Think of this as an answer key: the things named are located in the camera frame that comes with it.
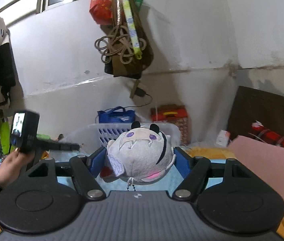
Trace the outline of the person's left hand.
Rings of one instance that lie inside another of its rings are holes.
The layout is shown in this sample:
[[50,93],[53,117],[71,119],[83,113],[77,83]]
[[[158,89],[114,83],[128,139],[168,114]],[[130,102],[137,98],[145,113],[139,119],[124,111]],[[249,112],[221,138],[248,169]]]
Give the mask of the person's left hand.
[[5,188],[12,184],[20,174],[21,169],[34,158],[35,152],[22,153],[15,149],[0,165],[0,187]]

